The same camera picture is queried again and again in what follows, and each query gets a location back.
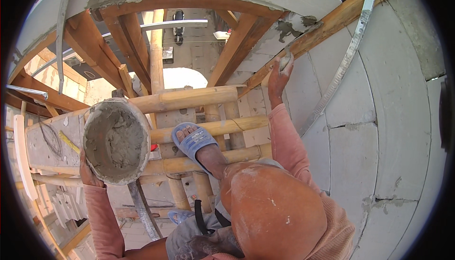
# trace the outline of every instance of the gray shorts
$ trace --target gray shorts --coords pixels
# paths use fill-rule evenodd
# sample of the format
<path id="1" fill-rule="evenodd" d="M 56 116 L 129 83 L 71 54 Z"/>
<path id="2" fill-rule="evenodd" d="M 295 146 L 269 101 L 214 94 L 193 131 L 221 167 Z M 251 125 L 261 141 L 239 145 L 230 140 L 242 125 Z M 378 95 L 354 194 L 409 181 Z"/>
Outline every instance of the gray shorts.
<path id="1" fill-rule="evenodd" d="M 284 169 L 283 166 L 281 166 L 281 164 L 271 159 L 264 158 L 255 162 L 261 164 L 275 165 L 277 167 L 280 167 L 281 169 Z M 215 198 L 215 209 L 218 210 L 218 212 L 220 212 L 227 220 L 231 221 L 231 216 L 228 214 L 228 212 L 221 203 L 220 195 L 216 196 Z M 207 229 L 217 230 L 222 228 L 220 222 L 215 216 L 215 213 L 202 214 L 202 217 L 204 218 L 204 223 Z M 182 247 L 186 242 L 188 242 L 191 239 L 191 237 L 195 235 L 202 235 L 202 232 L 197 227 L 196 217 L 192 216 L 187 218 L 182 223 L 180 223 L 174 229 L 174 231 L 168 236 L 168 239 L 166 240 L 166 251 L 168 252 L 169 259 L 173 260 L 179 248 Z"/>

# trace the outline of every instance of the worker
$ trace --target worker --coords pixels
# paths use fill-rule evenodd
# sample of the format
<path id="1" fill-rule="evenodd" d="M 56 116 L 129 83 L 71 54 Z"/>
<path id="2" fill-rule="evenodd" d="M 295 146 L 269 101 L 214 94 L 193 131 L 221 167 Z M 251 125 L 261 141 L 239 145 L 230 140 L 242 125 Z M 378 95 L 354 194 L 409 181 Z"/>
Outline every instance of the worker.
<path id="1" fill-rule="evenodd" d="M 346 211 L 313 182 L 304 144 L 282 102 L 293 57 L 268 83 L 274 161 L 227 164 L 214 138 L 196 124 L 173 131 L 176 145 L 220 180 L 215 213 L 190 215 L 167 238 L 125 251 L 106 192 L 81 150 L 81 178 L 99 260 L 108 259 L 348 259 L 355 227 Z"/>

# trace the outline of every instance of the blue flip-flop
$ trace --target blue flip-flop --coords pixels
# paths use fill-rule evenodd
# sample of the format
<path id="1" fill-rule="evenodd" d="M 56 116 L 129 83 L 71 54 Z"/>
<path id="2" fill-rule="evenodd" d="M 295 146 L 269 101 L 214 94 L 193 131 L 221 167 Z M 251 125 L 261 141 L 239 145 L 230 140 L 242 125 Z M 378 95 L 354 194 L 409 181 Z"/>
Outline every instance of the blue flip-flop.
<path id="1" fill-rule="evenodd" d="M 184 220 L 189 217 L 194 216 L 194 212 L 190 210 L 183 210 L 183 209 L 174 209 L 168 212 L 169 219 L 175 224 L 181 224 Z"/>
<path id="2" fill-rule="evenodd" d="M 177 138 L 177 132 L 182 131 L 187 126 L 196 126 L 197 130 L 189 134 L 185 139 L 180 143 Z M 212 175 L 210 171 L 208 171 L 197 159 L 196 159 L 196 151 L 201 149 L 202 147 L 209 145 L 209 144 L 216 144 L 218 147 L 217 141 L 213 138 L 213 136 L 203 127 L 196 125 L 195 123 L 191 122 L 184 122 L 180 123 L 175 126 L 174 130 L 172 131 L 172 139 L 175 145 L 184 153 L 186 154 L 192 161 L 194 161 L 197 165 L 199 165 L 207 174 Z"/>

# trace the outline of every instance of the cement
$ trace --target cement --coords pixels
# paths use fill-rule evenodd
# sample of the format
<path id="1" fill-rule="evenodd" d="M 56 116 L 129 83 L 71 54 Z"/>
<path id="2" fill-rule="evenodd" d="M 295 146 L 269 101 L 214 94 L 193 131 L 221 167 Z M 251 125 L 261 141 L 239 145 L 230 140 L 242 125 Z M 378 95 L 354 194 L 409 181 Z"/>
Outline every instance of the cement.
<path id="1" fill-rule="evenodd" d="M 86 127 L 84 148 L 98 177 L 118 183 L 136 175 L 146 145 L 140 122 L 124 104 L 115 102 L 103 103 L 91 115 L 95 118 Z"/>

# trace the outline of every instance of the bare foot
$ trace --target bare foot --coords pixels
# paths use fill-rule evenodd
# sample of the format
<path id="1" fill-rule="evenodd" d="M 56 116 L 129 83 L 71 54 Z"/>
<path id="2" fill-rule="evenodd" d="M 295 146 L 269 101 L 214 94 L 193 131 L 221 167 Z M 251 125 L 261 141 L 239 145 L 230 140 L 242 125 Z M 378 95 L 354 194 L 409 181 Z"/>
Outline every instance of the bare foot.
<path id="1" fill-rule="evenodd" d="M 185 137 L 195 130 L 197 130 L 196 126 L 188 125 L 182 131 L 176 132 L 178 141 L 182 142 Z M 216 144 L 209 144 L 199 149 L 196 152 L 196 159 L 212 173 L 213 177 L 218 180 L 223 178 L 224 169 L 228 163 Z"/>

